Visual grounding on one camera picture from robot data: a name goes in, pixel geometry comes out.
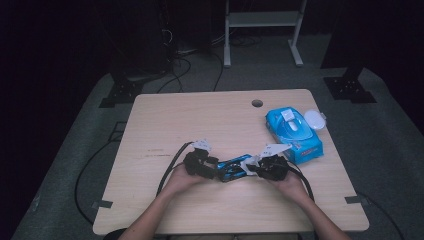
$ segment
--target cable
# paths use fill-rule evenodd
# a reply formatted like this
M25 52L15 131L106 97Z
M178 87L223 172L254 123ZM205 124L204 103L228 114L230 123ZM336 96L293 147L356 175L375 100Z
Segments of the cable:
M358 191L355 189L355 192L362 195L363 197L365 197L366 199L368 199L372 204L374 204L378 209L380 209L380 211L386 215L386 217L389 219L389 221L393 224L393 226L396 228L397 233L399 234L399 238L404 240L405 237L403 236L402 231L400 230L399 226L396 224L396 222L393 220L393 218L387 213L386 210L384 210L384 208L382 208L380 206L380 204L378 204L376 201L374 201L372 198L370 198L368 195Z
M224 70L224 63L222 62L222 60L221 60L221 58L218 56L218 54L216 54L216 53L212 53L212 54L213 54L213 55L215 55L215 57L217 57L217 58L218 58L218 60L219 60L219 64L220 64L220 67L221 67L221 70L220 70L219 75L218 75L218 79L216 80L216 82L215 82L215 86L213 87L213 90L212 90L212 92L215 92L215 91L216 91L216 87L218 86L218 82L219 82L219 80L221 79L222 72L223 72L223 70Z
M175 154L174 158L169 163L168 168L166 169L165 173L163 174L162 179L160 180L160 183L159 183L159 186L158 186L158 191L156 192L156 196L158 196L159 193L162 191L163 184L165 183L165 180L168 178L169 173L172 172L174 164L177 161L177 159L180 157L181 153L187 148L188 145L190 145L192 143L193 142L184 143L184 145L180 148L180 150L178 150L177 154Z
M85 163L84 167L81 169L80 173L78 174L78 178L77 181L75 183L75 187L74 187L74 201L75 201L75 205L78 209L78 212L81 214L81 216L91 225L94 224L94 222L82 211L79 203L78 203L78 184L79 181L81 179L82 174L84 173L85 169L87 168L87 166L91 163L91 161L93 161L93 159L96 157L97 154L99 154L104 148L106 148L110 143L112 142L116 142L119 138L121 138L123 136L123 134L118 135L117 137L114 137L112 140L108 140L106 144L104 144L99 150L97 150L89 159L88 161Z
M173 82L173 81L175 81L175 80L178 80L178 82L179 82L179 84L180 84L180 90L182 90L182 83L181 83L181 81L180 81L180 77L182 77L182 76L184 76L186 73L188 73L188 71L190 71L190 69L191 69L191 63L188 61L188 60L186 60L186 59L184 59L184 58L178 58L179 60L183 60L183 61L185 61L187 64L188 64L188 68L187 68L187 70L185 71L185 72L183 72L181 75L179 75L179 76L177 76L177 75L175 75L174 74L174 78L172 78L171 80L169 80L169 81L167 81L167 82L165 82L157 91L156 91L156 93L160 93L160 91L162 91L162 89L164 88L164 87L166 87L166 85L168 85L169 83L171 83L171 82Z

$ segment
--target gray carpet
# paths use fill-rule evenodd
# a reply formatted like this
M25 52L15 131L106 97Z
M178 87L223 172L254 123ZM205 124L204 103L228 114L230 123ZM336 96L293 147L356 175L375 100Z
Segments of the gray carpet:
M330 36L301 36L299 51L305 65L295 66L287 46L288 37L264 37L260 44L232 48L232 67L224 69L216 91L262 89L309 89L327 116L327 127L346 167L353 186L369 195L394 219L405 239L424 236L424 137L415 128L390 95L378 76L365 69L360 75L364 88L377 103L352 104L333 100L323 77L341 76L345 69L320 69ZM223 48L213 49L222 59ZM185 57L190 71L182 76L184 92L212 91L220 73L214 55L194 54ZM187 68L175 62L175 73ZM143 93L156 93L168 80L149 82ZM127 121L131 104L99 108L107 97L113 80L101 78L81 109L39 193L13 239L102 239L78 213L74 204L74 187L78 175L90 159L104 146L115 123ZM178 92L176 81L162 92ZM119 142L108 144L90 161L78 188L78 201L87 216L94 220L93 203L102 198ZM374 204L364 206L370 221L365 232L349 233L353 239L400 239L395 227ZM310 233L302 233L312 239Z

